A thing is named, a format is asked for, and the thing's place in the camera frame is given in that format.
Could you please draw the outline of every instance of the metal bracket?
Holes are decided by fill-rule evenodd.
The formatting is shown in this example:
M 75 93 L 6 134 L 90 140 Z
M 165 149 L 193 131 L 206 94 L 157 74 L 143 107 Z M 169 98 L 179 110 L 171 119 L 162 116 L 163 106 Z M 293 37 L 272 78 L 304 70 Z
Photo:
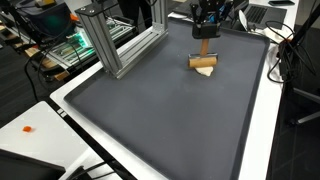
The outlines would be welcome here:
M 167 35 L 167 1 L 158 0 L 152 7 L 153 26 L 151 31 L 140 34 L 138 40 L 120 55 L 117 53 L 103 14 L 106 7 L 93 3 L 82 7 L 77 13 L 103 68 L 120 79 L 134 67 Z

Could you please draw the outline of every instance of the desk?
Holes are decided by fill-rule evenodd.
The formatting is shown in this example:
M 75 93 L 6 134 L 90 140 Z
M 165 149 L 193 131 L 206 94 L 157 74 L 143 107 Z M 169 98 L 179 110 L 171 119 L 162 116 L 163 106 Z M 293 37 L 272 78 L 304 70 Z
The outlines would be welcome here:
M 251 3 L 268 5 L 267 2 L 263 0 L 251 1 Z M 284 22 L 290 27 L 294 26 L 299 0 L 295 0 L 295 3 L 296 4 L 291 7 L 283 7 L 288 9 Z M 119 48 L 118 53 L 123 52 L 128 45 L 132 44 L 135 40 L 137 40 L 137 38 L 135 38 L 133 41 L 130 41 L 127 45 Z M 281 85 L 272 83 L 267 79 L 267 72 L 275 63 L 276 52 L 276 46 L 271 46 L 264 64 L 264 69 L 255 101 L 255 107 L 251 118 L 245 152 L 243 155 L 239 176 L 239 179 L 241 180 L 260 180 L 265 179 L 266 177 L 282 89 Z M 91 77 L 101 68 L 102 65 L 100 63 L 95 64 L 90 69 L 76 77 L 74 80 L 70 81 L 68 84 L 52 93 L 50 96 L 51 99 L 54 100 L 65 112 L 67 112 L 92 137 L 94 137 L 101 144 L 101 146 L 103 146 L 136 178 L 148 180 L 165 179 L 164 176 L 136 157 L 129 150 L 124 148 L 106 132 L 102 131 L 88 119 L 77 113 L 64 101 L 63 98 L 66 94 Z
M 30 133 L 22 131 L 31 126 Z M 0 148 L 65 168 L 66 179 L 76 168 L 89 168 L 103 160 L 45 102 L 40 102 L 0 129 Z M 97 177 L 113 170 L 104 165 L 89 172 Z M 117 174 L 107 180 L 120 180 Z

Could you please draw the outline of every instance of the laptop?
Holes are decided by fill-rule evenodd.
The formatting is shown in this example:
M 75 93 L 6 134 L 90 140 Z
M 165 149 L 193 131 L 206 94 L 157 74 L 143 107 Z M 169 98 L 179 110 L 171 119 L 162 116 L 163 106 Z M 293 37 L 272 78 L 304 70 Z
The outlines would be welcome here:
M 190 17 L 190 3 L 198 4 L 199 0 L 187 0 L 174 8 L 172 12 Z M 249 26 L 255 25 L 258 29 L 266 28 L 265 22 L 270 20 L 283 23 L 287 13 L 286 9 L 250 4 L 249 0 L 233 0 L 233 6 L 235 10 L 241 9 L 244 11 Z M 270 23 L 270 26 L 282 29 L 282 25 L 278 23 Z

